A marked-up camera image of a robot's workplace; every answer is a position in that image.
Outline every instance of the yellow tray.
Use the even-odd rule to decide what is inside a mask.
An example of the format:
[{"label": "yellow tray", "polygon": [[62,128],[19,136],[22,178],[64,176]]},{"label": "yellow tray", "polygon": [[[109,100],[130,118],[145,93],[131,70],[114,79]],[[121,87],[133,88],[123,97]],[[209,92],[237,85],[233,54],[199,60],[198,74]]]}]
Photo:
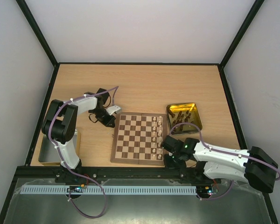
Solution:
[{"label": "yellow tray", "polygon": [[[198,109],[194,103],[173,104],[166,107],[167,120],[170,129],[177,123],[189,122],[197,125],[202,130],[201,120],[199,118]],[[197,133],[198,130],[189,125],[181,125],[177,127],[172,135]]]}]

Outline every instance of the wooden chessboard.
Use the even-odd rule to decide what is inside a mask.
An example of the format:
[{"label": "wooden chessboard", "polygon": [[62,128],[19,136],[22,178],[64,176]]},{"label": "wooden chessboard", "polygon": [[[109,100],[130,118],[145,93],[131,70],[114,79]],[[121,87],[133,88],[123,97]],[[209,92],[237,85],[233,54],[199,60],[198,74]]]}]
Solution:
[{"label": "wooden chessboard", "polygon": [[111,162],[164,165],[160,144],[166,136],[165,114],[122,112],[115,120]]}]

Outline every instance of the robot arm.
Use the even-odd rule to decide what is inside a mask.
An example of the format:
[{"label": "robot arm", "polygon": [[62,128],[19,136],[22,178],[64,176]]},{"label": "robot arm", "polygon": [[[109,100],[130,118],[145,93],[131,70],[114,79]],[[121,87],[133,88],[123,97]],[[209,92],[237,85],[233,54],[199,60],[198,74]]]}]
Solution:
[{"label": "robot arm", "polygon": [[[185,142],[182,142],[171,136],[167,136],[161,146],[170,152],[164,155],[164,163],[168,168],[185,168],[185,161],[194,160],[204,164],[201,172],[210,179],[242,181],[261,192],[272,193],[273,191],[276,171],[246,158],[246,156],[257,158],[278,168],[278,164],[261,148],[238,150],[207,144],[210,148],[208,149],[197,139],[186,138]],[[212,148],[226,153],[216,152]]]},{"label": "robot arm", "polygon": [[[113,105],[105,109],[103,105],[106,103],[108,97],[109,93],[105,93],[97,97],[85,97],[66,105],[64,109],[61,110],[58,116],[63,117],[63,120],[56,119],[52,128],[51,137],[57,143],[57,146],[55,148],[60,148],[60,153],[64,158],[64,161],[61,161],[62,166],[65,167],[64,162],[66,162],[66,164],[71,169],[75,169],[80,163],[80,159],[76,154],[74,143],[72,140],[75,133],[78,115],[88,111],[94,113],[97,120],[103,125],[107,127],[115,127],[115,117],[113,116],[113,114],[120,113],[121,108],[119,106]],[[63,101],[56,99],[51,102],[44,123],[42,125],[42,132],[45,135],[48,135],[51,121],[57,110],[60,106],[63,105],[63,103]]]}]

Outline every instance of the white wall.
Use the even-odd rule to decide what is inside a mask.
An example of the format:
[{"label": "white wall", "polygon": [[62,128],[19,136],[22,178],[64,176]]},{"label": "white wall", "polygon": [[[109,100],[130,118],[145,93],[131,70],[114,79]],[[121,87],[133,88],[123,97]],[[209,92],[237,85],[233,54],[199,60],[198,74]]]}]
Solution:
[{"label": "white wall", "polygon": [[24,165],[53,66],[15,0],[0,0],[0,212]]},{"label": "white wall", "polygon": [[220,63],[254,0],[26,0],[59,62]]},{"label": "white wall", "polygon": [[[225,72],[249,147],[280,167],[280,0],[265,1]],[[270,196],[280,223],[280,181]]]}]

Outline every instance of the wooden tabletop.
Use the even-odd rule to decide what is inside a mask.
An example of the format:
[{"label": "wooden tabletop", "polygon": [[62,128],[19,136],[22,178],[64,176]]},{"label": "wooden tabletop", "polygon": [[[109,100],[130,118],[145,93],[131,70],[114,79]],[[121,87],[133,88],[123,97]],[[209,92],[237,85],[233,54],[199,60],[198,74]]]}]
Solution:
[{"label": "wooden tabletop", "polygon": [[[217,66],[61,64],[50,101],[69,100],[84,92],[97,92],[99,88],[110,89],[117,85],[115,104],[124,112],[165,114],[169,104],[196,103],[204,140],[212,145],[239,149]],[[156,167],[111,163],[114,129],[93,124],[88,115],[83,113],[77,118],[81,133],[79,157],[83,166]],[[177,138],[186,137],[198,138],[198,134]],[[38,162],[41,139],[42,133],[31,166],[43,166]]]}]

